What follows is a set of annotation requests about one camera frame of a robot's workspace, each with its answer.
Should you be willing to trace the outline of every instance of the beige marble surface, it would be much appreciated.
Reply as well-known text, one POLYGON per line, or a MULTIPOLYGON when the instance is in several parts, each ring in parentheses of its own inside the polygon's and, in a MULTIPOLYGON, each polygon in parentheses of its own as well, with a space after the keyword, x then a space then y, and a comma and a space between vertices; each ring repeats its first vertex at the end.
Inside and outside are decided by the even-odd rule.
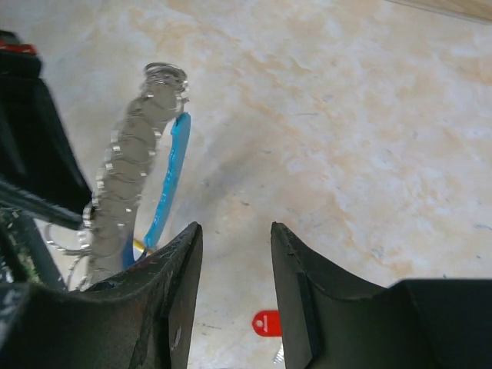
MULTIPOLYGON (((272 221, 378 284, 492 276, 492 28, 383 0, 0 0, 94 183, 141 69, 189 75, 165 236, 204 227, 190 368, 269 368, 272 221)), ((166 148, 136 235, 161 189, 166 148)))

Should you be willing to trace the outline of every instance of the red tag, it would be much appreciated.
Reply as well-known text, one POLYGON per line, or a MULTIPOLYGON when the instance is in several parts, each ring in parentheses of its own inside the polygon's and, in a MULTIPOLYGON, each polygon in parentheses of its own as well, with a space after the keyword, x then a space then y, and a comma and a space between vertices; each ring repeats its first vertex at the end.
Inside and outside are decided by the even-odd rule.
POLYGON ((252 324, 254 331, 262 337, 282 337, 278 310, 260 311, 252 324))

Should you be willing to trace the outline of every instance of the blue wire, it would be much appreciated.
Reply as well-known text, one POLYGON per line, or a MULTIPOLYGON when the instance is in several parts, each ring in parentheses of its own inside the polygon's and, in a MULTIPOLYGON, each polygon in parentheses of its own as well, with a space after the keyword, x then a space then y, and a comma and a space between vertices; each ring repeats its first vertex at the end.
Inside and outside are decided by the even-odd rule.
MULTIPOLYGON (((172 146, 169 152, 168 172, 164 179, 161 199, 155 209, 154 220, 147 234, 145 235, 144 244, 146 248, 155 248, 166 221, 168 220, 169 212, 171 211, 172 201, 175 198, 176 188, 178 187, 179 176, 185 161, 186 148, 188 139, 190 138, 191 116, 188 113, 181 114, 176 120, 175 126, 171 130, 172 146)), ((127 240, 121 260, 124 269, 131 267, 135 263, 133 256, 133 232, 127 240)))

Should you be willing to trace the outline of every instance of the wooden baseboard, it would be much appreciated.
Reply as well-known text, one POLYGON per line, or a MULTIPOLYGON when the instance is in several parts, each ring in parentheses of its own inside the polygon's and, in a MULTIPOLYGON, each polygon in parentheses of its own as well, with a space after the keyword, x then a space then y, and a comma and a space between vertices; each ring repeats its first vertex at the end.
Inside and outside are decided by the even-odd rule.
POLYGON ((492 24, 492 0, 388 0, 397 4, 492 24))

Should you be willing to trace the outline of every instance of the black plastic part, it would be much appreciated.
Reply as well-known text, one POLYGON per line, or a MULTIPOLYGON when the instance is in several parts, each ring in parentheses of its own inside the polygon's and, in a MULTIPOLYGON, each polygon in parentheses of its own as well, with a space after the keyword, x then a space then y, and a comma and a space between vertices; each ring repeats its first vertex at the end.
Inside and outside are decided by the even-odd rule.
POLYGON ((0 284, 0 367, 185 369, 202 248, 194 223, 85 292, 0 284))
POLYGON ((28 215, 0 209, 0 254, 12 271, 14 282, 41 283, 60 291, 66 289, 36 223, 28 215))
MULTIPOLYGON (((15 33, 2 30, 0 30, 0 40, 10 45, 22 43, 15 33)), ((36 55, 0 51, 0 75, 37 78, 41 73, 41 67, 41 60, 36 55)))
POLYGON ((79 229, 91 200, 34 55, 0 51, 0 206, 79 229))
POLYGON ((492 281, 404 280, 386 289, 271 229, 287 369, 492 367, 492 281))

